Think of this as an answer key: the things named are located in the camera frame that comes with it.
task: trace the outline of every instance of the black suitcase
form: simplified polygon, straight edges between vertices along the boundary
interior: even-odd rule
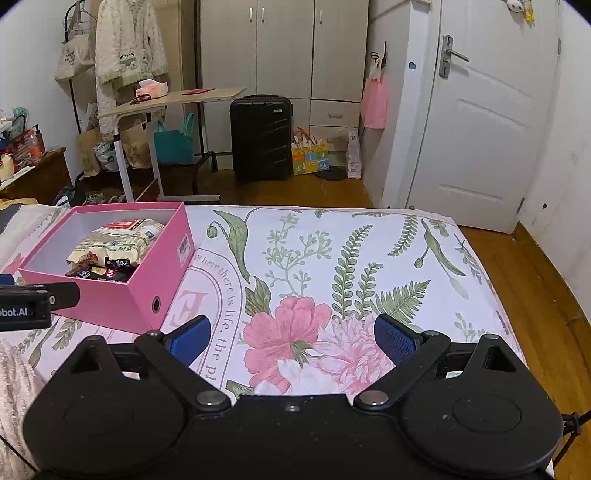
[[[293,106],[277,95],[232,102],[232,157],[238,181],[284,180],[291,175]]]

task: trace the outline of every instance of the door handle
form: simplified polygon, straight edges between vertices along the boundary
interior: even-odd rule
[[[443,45],[441,47],[441,63],[439,65],[439,76],[443,79],[449,78],[449,70],[452,64],[452,55],[464,61],[470,61],[468,57],[454,51],[453,37],[451,35],[443,36]]]

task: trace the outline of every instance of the silver bolt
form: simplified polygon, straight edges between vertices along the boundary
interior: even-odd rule
[[[226,400],[226,396],[218,390],[206,390],[197,395],[197,402],[204,407],[219,407]]]
[[[382,392],[381,390],[368,390],[363,392],[359,396],[359,399],[365,405],[370,407],[378,407],[380,405],[384,405],[388,401],[389,397],[388,394]]]

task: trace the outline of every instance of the pink storage box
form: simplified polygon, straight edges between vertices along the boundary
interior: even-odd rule
[[[91,231],[112,222],[150,218],[164,230],[127,283],[65,277],[66,258]],[[183,203],[118,203],[72,208],[20,266],[27,284],[73,281],[80,302],[60,315],[132,333],[159,329],[195,247]]]

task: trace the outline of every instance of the wooden nightstand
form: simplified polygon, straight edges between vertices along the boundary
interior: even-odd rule
[[[38,203],[51,205],[63,187],[72,185],[66,167],[65,151],[66,148],[62,147],[45,153],[34,169],[1,189],[0,198],[34,198]]]

